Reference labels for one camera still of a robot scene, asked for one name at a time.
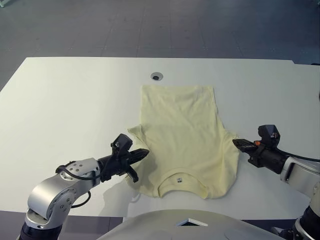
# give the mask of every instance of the black cable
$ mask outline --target black cable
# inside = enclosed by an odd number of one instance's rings
[[[72,209],[79,208],[79,207],[85,205],[87,202],[89,202],[89,200],[90,200],[90,198],[91,198],[91,192],[88,191],[87,194],[88,194],[88,198],[87,198],[84,202],[82,202],[82,203],[80,203],[80,204],[77,204],[77,205],[72,205],[71,208],[72,208]]]
[[[297,158],[297,159],[304,159],[304,160],[320,163],[320,159],[309,158],[309,157],[304,157],[304,156],[298,156],[298,155],[295,155],[295,154],[292,154],[292,153],[289,153],[289,152],[286,152],[286,151],[282,151],[280,149],[277,149],[277,151],[279,153],[281,153],[281,154],[288,155],[290,157],[294,157],[294,158]]]
[[[73,177],[73,178],[75,178],[75,179],[80,179],[80,180],[96,180],[96,179],[100,178],[100,176],[101,176],[100,174],[97,175],[97,176],[93,176],[93,177],[83,177],[83,176],[74,175],[73,173],[69,172],[69,171],[66,169],[66,167],[67,167],[69,164],[67,164],[66,166],[63,166],[63,165],[58,166],[58,168],[55,170],[55,172],[56,172],[57,174],[59,174],[61,171],[64,171],[64,172],[66,172],[67,174],[69,174],[71,177]]]

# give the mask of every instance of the table surface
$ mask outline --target table surface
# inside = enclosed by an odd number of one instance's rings
[[[163,80],[152,81],[153,72]],[[27,58],[0,92],[0,210],[26,211],[33,187],[53,176],[58,165],[109,155],[119,133],[139,124],[140,88],[147,84],[212,86],[227,130],[253,141],[260,139],[258,126],[275,124],[280,149],[320,156],[318,66],[257,59]],[[300,216],[309,199],[247,159],[240,155],[237,180],[218,199],[182,191],[151,198],[115,176],[70,214],[132,217],[196,209],[237,219]]]

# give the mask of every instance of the t-shirt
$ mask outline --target t-shirt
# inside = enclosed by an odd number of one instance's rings
[[[139,181],[128,181],[147,196],[175,190],[218,198],[236,180],[236,135],[219,119],[210,86],[142,86],[140,125],[128,131],[150,151],[133,165]]]

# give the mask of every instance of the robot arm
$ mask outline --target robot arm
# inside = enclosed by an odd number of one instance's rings
[[[71,208],[84,205],[91,197],[90,189],[113,175],[127,173],[138,181],[137,173],[130,166],[142,160],[149,151],[137,149],[129,152],[132,141],[124,134],[111,143],[112,155],[95,160],[89,158],[61,165],[56,175],[38,184],[28,198],[28,211],[19,240],[56,240]],[[82,195],[88,199],[73,205]]]
[[[284,230],[281,237],[290,240],[319,239],[320,161],[279,150],[280,134],[275,125],[260,126],[258,134],[260,141],[234,139],[233,143],[241,152],[249,154],[249,163],[279,174],[281,181],[311,198],[304,214],[296,220],[292,229]]]

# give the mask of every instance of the yellow t-shirt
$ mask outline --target yellow t-shirt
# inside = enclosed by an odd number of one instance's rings
[[[217,115],[209,86],[141,88],[141,124],[128,131],[138,148],[149,149],[133,165],[137,191],[162,197],[173,190],[218,198],[236,180],[239,151]]]

